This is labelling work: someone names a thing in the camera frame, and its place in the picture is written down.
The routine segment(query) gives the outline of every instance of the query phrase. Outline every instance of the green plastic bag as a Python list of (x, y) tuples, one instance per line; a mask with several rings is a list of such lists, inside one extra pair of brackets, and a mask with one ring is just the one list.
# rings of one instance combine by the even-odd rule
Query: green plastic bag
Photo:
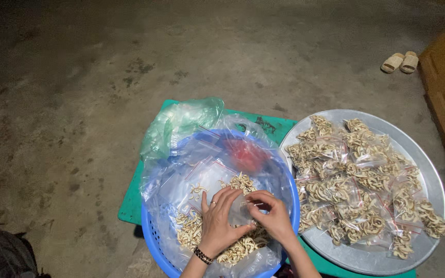
[(161, 110), (145, 133), (140, 146), (140, 159), (167, 158), (172, 142), (192, 135), (202, 126), (211, 129), (224, 109), (220, 98), (189, 99), (170, 104)]

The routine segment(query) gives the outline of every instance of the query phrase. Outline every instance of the round metal tray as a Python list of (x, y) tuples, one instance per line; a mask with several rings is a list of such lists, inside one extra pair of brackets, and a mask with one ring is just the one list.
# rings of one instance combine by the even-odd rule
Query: round metal tray
[[(445, 195), (439, 174), (420, 146), (406, 133), (379, 117), (355, 110), (335, 109), (319, 112), (315, 115), (324, 116), (327, 120), (341, 126), (343, 125), (343, 119), (359, 118), (374, 133), (388, 134), (394, 149), (414, 161), (420, 168), (421, 176), (419, 180), (422, 183), (423, 190), (434, 209), (445, 218)], [(310, 126), (310, 117), (306, 117), (288, 132), (280, 146), (284, 154), (288, 155), (285, 147), (299, 142), (296, 136), (309, 129)], [(287, 158), (286, 162), (291, 173), (295, 175), (291, 159)], [(317, 253), (332, 263), (356, 273), (374, 276), (396, 275), (416, 268), (427, 260), (439, 243), (439, 240), (430, 238), (422, 232), (412, 241), (415, 253), (407, 260), (397, 260), (387, 258), (386, 251), (365, 251), (345, 245), (336, 247), (332, 244), (331, 237), (318, 229), (310, 229), (302, 234), (302, 237)]]

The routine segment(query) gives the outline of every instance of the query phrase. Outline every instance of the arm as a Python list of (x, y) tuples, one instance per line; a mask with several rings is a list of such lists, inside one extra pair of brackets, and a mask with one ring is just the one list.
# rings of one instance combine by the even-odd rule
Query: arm
[[(227, 221), (231, 204), (241, 193), (243, 193), (241, 189), (231, 189), (227, 186), (212, 197), (209, 206), (207, 205), (207, 194), (202, 192), (202, 239), (198, 249), (211, 259), (217, 257), (220, 252), (235, 243), (244, 234), (255, 229), (255, 225), (232, 228)], [(180, 278), (201, 278), (207, 266), (193, 254)]]
[[(293, 232), (283, 201), (276, 199), (266, 190), (252, 192), (246, 198), (250, 201), (248, 210), (252, 217), (259, 221), (286, 250), (293, 274), (300, 278), (320, 278), (320, 274)], [(260, 209), (269, 211), (269, 213), (263, 214), (259, 211)]]

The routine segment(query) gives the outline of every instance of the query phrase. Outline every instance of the woven slipper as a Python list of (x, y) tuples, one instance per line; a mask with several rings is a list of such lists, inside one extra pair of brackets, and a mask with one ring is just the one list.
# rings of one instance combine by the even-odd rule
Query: woven slipper
[(404, 58), (405, 56), (403, 54), (395, 53), (382, 63), (380, 69), (385, 73), (392, 73), (401, 65)]
[(418, 65), (418, 57), (416, 56), (416, 53), (413, 51), (408, 51), (405, 55), (405, 59), (401, 63), (401, 67), (399, 67), (399, 70), (411, 74), (415, 71), (416, 66)]

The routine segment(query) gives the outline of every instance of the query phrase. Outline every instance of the concrete floor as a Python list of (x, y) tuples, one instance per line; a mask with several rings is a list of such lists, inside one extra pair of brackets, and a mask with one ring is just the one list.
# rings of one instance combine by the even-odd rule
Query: concrete floor
[[(445, 154), (418, 73), (386, 75), (445, 28), (427, 1), (0, 2), (0, 222), (53, 277), (163, 276), (118, 208), (167, 98), (300, 120), (357, 109)], [(445, 238), (418, 268), (445, 277)]]

